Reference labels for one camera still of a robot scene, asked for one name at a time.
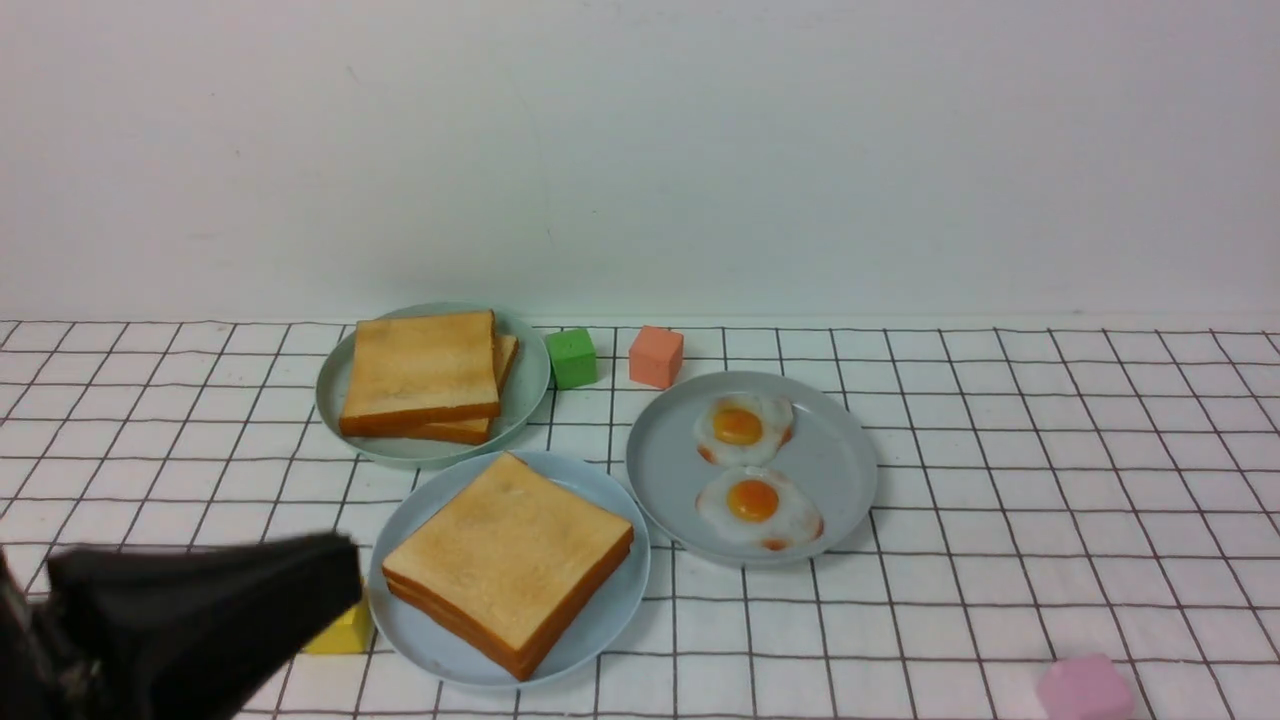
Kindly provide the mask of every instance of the fried egg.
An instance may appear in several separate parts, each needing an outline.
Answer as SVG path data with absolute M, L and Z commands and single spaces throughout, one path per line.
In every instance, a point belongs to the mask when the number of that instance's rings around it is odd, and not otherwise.
M 698 416 L 698 454 L 726 468 L 764 465 L 791 439 L 794 420 L 791 401 L 785 397 L 727 395 Z
M 732 468 L 698 493 L 694 510 L 726 542 L 782 551 L 822 537 L 822 512 L 772 468 Z

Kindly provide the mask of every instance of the green cube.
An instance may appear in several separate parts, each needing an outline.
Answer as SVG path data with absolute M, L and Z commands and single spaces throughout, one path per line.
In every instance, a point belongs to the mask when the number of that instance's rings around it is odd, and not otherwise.
M 556 372 L 556 387 L 568 389 L 594 383 L 595 345 L 591 333 L 582 328 L 547 336 L 547 354 Z

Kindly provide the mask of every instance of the white wall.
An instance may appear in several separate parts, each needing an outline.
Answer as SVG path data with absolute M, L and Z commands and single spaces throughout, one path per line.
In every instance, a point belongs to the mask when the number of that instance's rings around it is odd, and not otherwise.
M 1280 311 L 1277 38 L 1274 0 L 6 0 L 0 316 Z

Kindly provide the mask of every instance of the bread slice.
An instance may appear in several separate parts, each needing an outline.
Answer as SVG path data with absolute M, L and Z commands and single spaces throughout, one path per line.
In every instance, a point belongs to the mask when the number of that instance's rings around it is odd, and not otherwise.
M 492 310 L 365 320 L 338 427 L 387 437 L 425 423 L 497 418 Z
M 631 552 L 635 528 L 504 452 L 383 561 L 392 594 L 517 680 Z
M 520 352 L 520 338 L 516 336 L 498 336 L 498 392 L 507 387 L 507 378 L 516 364 L 516 354 Z M 479 420 L 456 420 L 453 423 L 426 423 L 416 428 L 410 428 L 396 437 L 415 439 L 439 439 L 444 442 L 458 442 L 462 445 L 481 445 L 493 437 L 493 425 L 497 418 L 483 418 Z

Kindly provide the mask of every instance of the plate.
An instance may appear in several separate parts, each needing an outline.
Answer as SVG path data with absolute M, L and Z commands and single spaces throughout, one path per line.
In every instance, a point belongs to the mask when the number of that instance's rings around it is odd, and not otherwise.
M 635 527 L 631 553 L 564 630 L 532 678 L 509 673 L 426 614 L 387 589 L 383 560 L 413 530 L 489 466 L 498 452 L 472 457 L 444 470 L 413 491 L 396 509 L 374 544 L 369 571 L 369 606 L 378 630 L 401 655 L 442 680 L 479 688 L 526 688 L 561 678 L 604 651 L 631 623 L 649 583 L 649 530 L 635 501 L 599 468 L 540 451 L 512 451 L 541 475 L 579 497 L 626 518 Z
M 694 510 L 694 498 L 726 469 L 698 455 L 694 423 L 722 395 L 791 398 L 792 438 L 767 465 L 781 470 L 823 515 L 817 541 L 771 552 L 730 544 Z M 700 375 L 672 386 L 640 413 L 627 441 L 627 477 L 654 525 L 696 555 L 732 566 L 781 565 L 831 550 L 867 518 L 876 498 L 876 448 L 844 406 L 794 379 L 753 372 Z
M 352 451 L 364 455 L 380 465 L 412 470 L 417 468 L 447 468 L 486 452 L 503 447 L 517 430 L 525 427 L 529 416 L 538 409 L 552 377 L 552 361 L 547 355 L 543 336 L 512 313 L 493 305 L 472 302 L 430 302 L 415 305 L 383 318 L 417 318 L 422 315 L 448 315 L 493 309 L 499 334 L 513 334 L 520 338 L 516 364 L 507 377 L 502 389 L 502 415 L 494 423 L 492 437 L 484 445 L 461 445 L 434 439 L 410 438 L 349 438 L 338 429 L 342 405 L 347 400 L 347 387 L 351 384 L 351 361 L 356 351 L 356 337 L 348 334 L 334 347 L 320 368 L 316 379 L 316 410 L 329 432 Z

